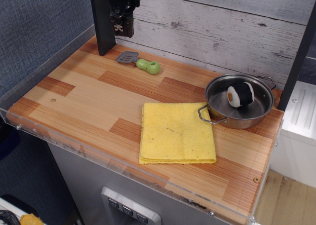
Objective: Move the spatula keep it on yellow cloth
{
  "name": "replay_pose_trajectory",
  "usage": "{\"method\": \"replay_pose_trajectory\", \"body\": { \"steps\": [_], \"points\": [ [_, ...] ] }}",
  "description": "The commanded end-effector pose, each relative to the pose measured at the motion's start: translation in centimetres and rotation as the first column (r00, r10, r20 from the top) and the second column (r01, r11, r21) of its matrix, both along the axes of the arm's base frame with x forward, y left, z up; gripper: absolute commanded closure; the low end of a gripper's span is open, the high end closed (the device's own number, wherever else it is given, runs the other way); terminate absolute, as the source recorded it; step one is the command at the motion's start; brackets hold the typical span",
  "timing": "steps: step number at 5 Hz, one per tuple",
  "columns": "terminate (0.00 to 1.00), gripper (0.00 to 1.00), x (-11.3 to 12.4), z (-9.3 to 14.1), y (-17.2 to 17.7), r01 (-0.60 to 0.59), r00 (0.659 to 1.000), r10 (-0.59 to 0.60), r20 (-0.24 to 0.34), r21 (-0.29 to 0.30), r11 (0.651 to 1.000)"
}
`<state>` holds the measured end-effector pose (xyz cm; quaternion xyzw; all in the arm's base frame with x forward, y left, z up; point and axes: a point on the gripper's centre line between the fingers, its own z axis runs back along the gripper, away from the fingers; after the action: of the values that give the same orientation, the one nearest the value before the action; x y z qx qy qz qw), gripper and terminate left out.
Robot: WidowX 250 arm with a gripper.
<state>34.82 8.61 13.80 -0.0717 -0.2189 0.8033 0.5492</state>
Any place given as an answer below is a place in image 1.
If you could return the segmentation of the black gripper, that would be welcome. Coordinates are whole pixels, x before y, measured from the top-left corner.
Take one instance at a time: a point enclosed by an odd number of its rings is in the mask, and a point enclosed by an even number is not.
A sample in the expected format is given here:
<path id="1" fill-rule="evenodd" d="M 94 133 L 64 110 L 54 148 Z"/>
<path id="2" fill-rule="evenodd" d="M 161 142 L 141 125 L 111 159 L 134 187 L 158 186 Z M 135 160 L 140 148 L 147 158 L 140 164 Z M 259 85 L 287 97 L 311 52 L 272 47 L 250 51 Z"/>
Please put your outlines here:
<path id="1" fill-rule="evenodd" d="M 116 36 L 131 38 L 134 35 L 133 11 L 140 6 L 140 0 L 108 0 L 110 4 L 110 23 Z"/>

